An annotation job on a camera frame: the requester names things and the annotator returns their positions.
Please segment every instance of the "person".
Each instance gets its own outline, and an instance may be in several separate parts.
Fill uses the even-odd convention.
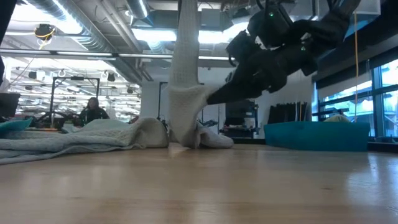
[[[109,116],[104,109],[100,108],[98,99],[92,97],[88,100],[87,107],[80,113],[79,118],[84,126],[95,119],[109,119]]]

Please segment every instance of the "wooden table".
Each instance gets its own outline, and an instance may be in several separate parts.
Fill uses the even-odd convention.
[[[145,149],[0,166],[0,223],[398,223],[398,157]]]

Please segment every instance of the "ceiling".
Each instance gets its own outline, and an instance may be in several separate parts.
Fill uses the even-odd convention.
[[[23,0],[34,4],[38,2],[51,3],[52,0]],[[96,35],[95,40],[108,46],[108,52],[172,54],[174,49],[173,35],[167,35],[163,29],[156,26],[148,33],[141,29],[141,21],[131,22],[126,0],[107,0],[118,14],[112,15],[109,7],[107,12],[99,4],[105,0],[56,0],[63,5],[63,13],[68,13],[71,5],[71,16],[65,16],[66,21],[60,21],[54,14],[44,13],[33,5],[21,4],[16,6],[6,36],[1,43],[2,49],[27,49],[37,50],[62,50],[72,52],[86,52],[89,47],[82,43],[82,33]],[[312,0],[291,1],[284,0],[284,6],[293,20],[308,19],[312,13]],[[147,0],[151,13],[170,11],[171,15],[177,13],[177,1],[173,0]],[[319,4],[319,13],[322,15],[323,4]],[[250,15],[259,10],[252,0],[211,0],[199,1],[199,10],[219,10],[232,22],[223,31],[207,32],[201,30],[200,55],[212,57],[227,57],[225,48],[228,42],[247,26],[250,16],[234,18],[238,9],[245,8]],[[167,20],[158,17],[158,21]],[[39,24],[51,24],[56,27],[55,35],[50,41],[39,40],[34,35],[34,30]],[[62,57],[36,58],[34,54],[21,55],[20,57],[5,57],[7,78],[10,80],[9,91],[22,93],[19,113],[40,115],[49,110],[49,95],[51,94],[52,78],[59,75],[64,77],[82,76],[85,78],[99,78],[101,106],[114,113],[117,119],[129,119],[140,112],[141,90],[139,85],[146,81],[164,81],[169,74],[170,61],[161,59],[136,59],[120,58],[113,60],[96,60],[93,57],[81,58]],[[203,79],[210,82],[222,82],[224,76],[217,77],[218,73],[228,74],[231,69],[228,62],[202,60],[199,63]],[[29,72],[37,72],[37,78],[29,78]],[[115,81],[107,81],[109,73],[115,74]],[[95,96],[94,84],[91,80],[72,81],[65,80],[55,89],[56,110],[63,112],[79,113],[86,105],[89,97]]]

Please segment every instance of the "exposed ductwork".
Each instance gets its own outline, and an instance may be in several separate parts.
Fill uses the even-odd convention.
[[[92,52],[116,52],[116,49],[106,40],[103,34],[94,26],[90,19],[71,0],[26,0],[29,4],[40,9],[43,13],[50,14],[59,22],[70,22],[71,26],[78,24],[81,35],[74,38],[78,43]],[[142,76],[140,72],[129,65],[122,58],[107,61],[128,81],[140,84]]]
[[[126,0],[127,7],[135,19],[144,19],[149,15],[146,0]]]

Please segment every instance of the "glass window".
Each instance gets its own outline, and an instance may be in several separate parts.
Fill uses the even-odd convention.
[[[351,121],[354,122],[355,117],[355,100],[344,101],[341,103],[335,103],[332,105],[325,106],[326,110],[333,109],[348,109],[344,112],[344,115]],[[373,118],[373,98],[371,96],[358,99],[356,106],[356,120],[357,122],[365,122],[371,125],[370,136],[375,135],[374,131],[374,118]]]
[[[371,90],[372,90],[372,80],[358,84],[358,93],[371,91]],[[356,92],[356,86],[343,90],[339,93],[333,94],[331,96],[328,96],[324,100],[330,101],[330,100],[340,99],[346,96],[355,95],[355,92]]]
[[[398,59],[381,67],[382,87],[398,84]]]
[[[387,137],[398,136],[398,91],[383,94],[384,129]]]

